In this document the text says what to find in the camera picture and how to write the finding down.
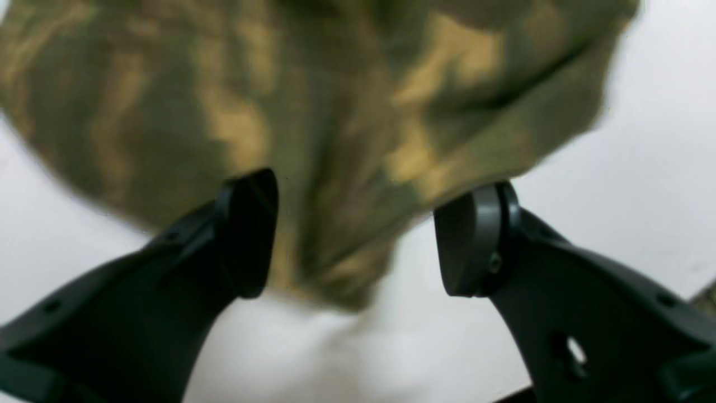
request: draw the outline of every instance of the black plastic bracket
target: black plastic bracket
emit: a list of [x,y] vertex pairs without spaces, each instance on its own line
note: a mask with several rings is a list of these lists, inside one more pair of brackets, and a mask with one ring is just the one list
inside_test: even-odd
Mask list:
[[0,389],[36,403],[180,403],[221,311],[266,285],[274,174],[229,181],[142,250],[0,328]]
[[489,297],[527,366],[532,388],[504,403],[716,402],[716,323],[570,244],[510,184],[441,207],[435,231],[446,292]]

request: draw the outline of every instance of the camouflage cloth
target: camouflage cloth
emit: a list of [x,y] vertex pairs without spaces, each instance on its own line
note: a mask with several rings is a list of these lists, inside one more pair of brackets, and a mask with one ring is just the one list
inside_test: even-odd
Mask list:
[[637,8],[11,0],[0,102],[58,178],[152,231],[271,167],[271,285],[359,310],[416,217],[590,127]]
[[711,284],[702,291],[691,301],[691,304],[709,317],[716,319],[716,284]]

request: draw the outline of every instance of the screw hole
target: screw hole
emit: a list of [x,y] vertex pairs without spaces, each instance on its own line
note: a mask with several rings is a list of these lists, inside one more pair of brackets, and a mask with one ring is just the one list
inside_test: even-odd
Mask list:
[[44,307],[45,313],[53,313],[59,309],[59,307],[62,305],[58,300],[54,300],[51,303],[47,303]]
[[490,256],[489,270],[491,273],[497,274],[500,272],[500,269],[502,269],[502,256],[500,256],[499,253],[495,252],[492,256]]
[[557,364],[573,381],[583,381],[589,376],[589,361],[579,342],[571,336],[558,333],[552,337],[551,348]]
[[657,301],[667,308],[673,308],[676,306],[676,300],[668,295],[659,294],[657,295]]

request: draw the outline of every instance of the hole in bracket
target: hole in bracket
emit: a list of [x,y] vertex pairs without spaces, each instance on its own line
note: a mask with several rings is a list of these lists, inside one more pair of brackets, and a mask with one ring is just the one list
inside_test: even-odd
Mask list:
[[583,381],[589,376],[588,357],[574,337],[556,333],[552,336],[550,344],[557,364],[569,379]]
[[660,304],[667,308],[673,308],[676,306],[676,300],[673,297],[669,297],[668,295],[658,294],[657,301],[659,301]]
[[45,313],[53,313],[53,312],[57,311],[60,306],[62,306],[62,303],[60,303],[58,300],[54,300],[50,303],[47,303],[44,306],[43,311]]

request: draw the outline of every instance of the white background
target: white background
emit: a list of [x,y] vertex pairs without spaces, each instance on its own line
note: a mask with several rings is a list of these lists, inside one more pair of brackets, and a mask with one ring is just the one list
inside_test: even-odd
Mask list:
[[[716,2],[647,0],[642,13],[597,129],[514,183],[523,206],[576,244],[690,298],[716,279]],[[73,199],[8,128],[0,223],[0,323],[145,241]],[[235,304],[186,402],[481,403],[527,385],[492,305],[447,297],[436,253],[432,222],[407,234],[377,304],[357,318],[272,295]]]

